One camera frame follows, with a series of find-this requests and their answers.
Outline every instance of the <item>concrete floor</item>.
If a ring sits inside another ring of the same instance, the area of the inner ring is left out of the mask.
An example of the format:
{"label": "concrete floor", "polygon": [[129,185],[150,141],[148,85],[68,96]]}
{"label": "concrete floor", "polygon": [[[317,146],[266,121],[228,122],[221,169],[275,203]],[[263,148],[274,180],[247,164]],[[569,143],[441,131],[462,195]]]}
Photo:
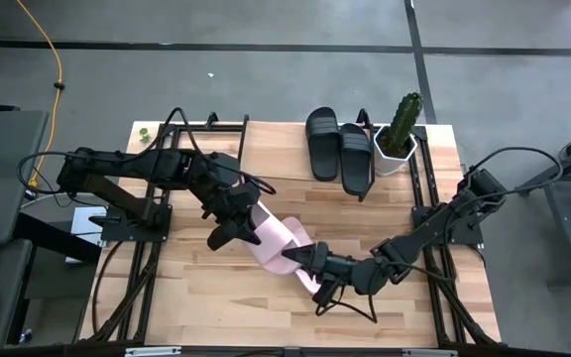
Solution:
{"label": "concrete floor", "polygon": [[[26,2],[59,40],[411,46],[401,0]],[[414,0],[414,6],[426,47],[571,49],[570,0]],[[0,38],[40,35],[14,2],[0,0]],[[388,122],[404,94],[424,90],[413,54],[67,50],[60,55],[66,90],[55,150],[123,149],[133,121],[163,120],[176,105],[193,120],[216,111],[222,118],[248,113],[258,120],[301,121],[315,107],[329,105],[340,120],[353,120],[364,107],[376,122]],[[428,55],[424,63],[435,119],[454,126],[463,163],[472,165],[507,145],[556,153],[571,140],[571,57]],[[49,51],[0,49],[0,103],[50,110],[55,79]],[[488,168],[514,186],[547,165],[532,154],[507,154]],[[44,174],[54,181],[57,169],[58,162],[47,161]],[[33,209],[42,217],[54,215],[53,204]],[[571,261],[543,195],[509,198],[482,229],[504,341],[571,352],[571,290],[550,293],[545,287],[546,280],[569,273]],[[59,312],[72,311],[67,306],[73,302],[47,304],[36,334],[63,330],[56,323],[65,318]],[[71,337],[63,336],[41,341]]]}

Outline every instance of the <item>wooden table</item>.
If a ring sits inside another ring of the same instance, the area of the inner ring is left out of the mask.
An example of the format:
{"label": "wooden table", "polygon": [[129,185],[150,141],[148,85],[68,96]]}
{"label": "wooden table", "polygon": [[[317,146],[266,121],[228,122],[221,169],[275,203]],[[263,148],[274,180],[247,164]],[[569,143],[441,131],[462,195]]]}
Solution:
{"label": "wooden table", "polygon": [[[127,151],[139,152],[138,131],[155,134],[160,123],[135,122]],[[440,199],[455,194],[462,173],[453,130],[448,125],[428,125],[431,157]],[[240,134],[199,133],[204,152],[236,155]],[[180,138],[188,148],[188,139]],[[421,153],[417,162],[421,182],[426,182]],[[347,195],[338,182],[312,178],[302,123],[249,122],[242,169],[267,179],[278,191],[262,195],[262,202],[279,218],[298,218],[314,241],[324,240],[337,254],[357,258],[386,237],[410,230],[409,211],[414,206],[408,167],[388,178],[377,178],[364,202]],[[144,195],[146,183],[121,179],[121,186]],[[423,195],[428,198],[424,188]],[[171,194],[173,221],[170,239],[160,257],[147,344],[319,346],[319,347],[434,347],[436,339],[426,277],[412,272],[401,284],[387,284],[374,299],[379,323],[337,306],[324,316],[314,315],[315,304],[294,276],[275,276],[259,267],[246,247],[233,240],[217,252],[206,246],[215,227],[202,220],[199,201],[187,191]],[[134,245],[117,251],[103,277],[98,297],[102,323],[125,293]],[[105,249],[102,264],[109,249]],[[486,332],[500,334],[483,264],[466,247],[452,247],[458,271],[460,299]],[[423,259],[416,263],[423,266]],[[347,289],[344,301],[368,311],[366,297]],[[442,298],[449,336],[451,314]],[[139,302],[135,311],[139,311]],[[132,328],[138,313],[132,316]],[[87,309],[81,337],[91,334],[91,308]]]}

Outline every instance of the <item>cactus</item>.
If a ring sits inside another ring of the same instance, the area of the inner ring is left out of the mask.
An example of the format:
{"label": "cactus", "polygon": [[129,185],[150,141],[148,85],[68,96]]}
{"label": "cactus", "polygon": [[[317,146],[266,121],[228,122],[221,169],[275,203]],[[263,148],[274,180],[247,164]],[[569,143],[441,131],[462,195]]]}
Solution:
{"label": "cactus", "polygon": [[410,93],[402,99],[391,127],[383,134],[378,143],[385,155],[394,158],[406,157],[406,140],[420,115],[420,110],[422,110],[422,95],[420,93]]}

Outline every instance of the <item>yellow cable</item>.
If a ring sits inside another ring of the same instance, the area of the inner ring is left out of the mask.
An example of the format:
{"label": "yellow cable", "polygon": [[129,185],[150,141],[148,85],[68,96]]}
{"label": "yellow cable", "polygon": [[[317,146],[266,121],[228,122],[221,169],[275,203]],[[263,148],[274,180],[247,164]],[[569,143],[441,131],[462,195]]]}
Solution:
{"label": "yellow cable", "polygon": [[[55,49],[55,45],[53,45],[48,34],[46,34],[46,32],[41,27],[39,22],[37,22],[35,17],[32,16],[32,14],[28,10],[28,8],[26,8],[26,6],[24,6],[24,4],[21,2],[21,0],[17,0],[17,3],[19,4],[19,6],[21,6],[21,8],[26,13],[26,15],[28,15],[30,20],[32,20],[32,22],[35,23],[35,26],[37,26],[37,29],[39,29],[39,31],[44,36],[44,38],[46,38],[46,41],[48,42],[48,45],[50,45],[50,48],[52,49],[53,54],[55,54],[55,58],[57,59],[57,66],[58,66],[58,81],[57,81],[57,83],[58,83],[58,85],[62,85],[62,83],[63,83],[63,68],[60,65],[60,57],[58,56],[57,49]],[[48,145],[46,146],[46,151],[48,151],[52,147],[52,141],[55,137],[55,130],[57,129],[58,103],[60,101],[61,92],[62,92],[62,87],[57,88],[57,96],[55,97],[55,105],[53,105],[53,107],[52,107],[52,128],[50,130],[50,138],[48,139]],[[29,182],[30,186],[32,186],[32,187],[39,186],[39,182],[37,181],[37,176],[39,175],[38,172],[41,169],[41,166],[43,164],[44,164],[44,156],[40,156],[39,157],[39,163],[37,164],[37,170],[34,171],[32,176],[30,177],[30,182]]]}

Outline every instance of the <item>white hexagonal pot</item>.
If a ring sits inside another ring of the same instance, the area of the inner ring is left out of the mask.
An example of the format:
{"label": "white hexagonal pot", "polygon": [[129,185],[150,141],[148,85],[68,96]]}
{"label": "white hexagonal pot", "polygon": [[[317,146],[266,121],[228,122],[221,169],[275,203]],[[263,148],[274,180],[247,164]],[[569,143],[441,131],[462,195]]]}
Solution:
{"label": "white hexagonal pot", "polygon": [[406,163],[410,158],[411,155],[415,152],[415,148],[417,148],[417,144],[415,143],[415,138],[413,138],[413,134],[409,135],[410,143],[411,143],[411,150],[409,150],[408,155],[406,158],[394,158],[388,157],[387,155],[383,154],[381,148],[378,146],[378,136],[384,132],[385,128],[389,129],[389,125],[384,125],[382,128],[378,130],[376,135],[374,136],[374,146],[376,147],[374,151],[374,163],[376,164],[376,175],[379,177],[389,176],[396,171],[398,171],[404,163]]}

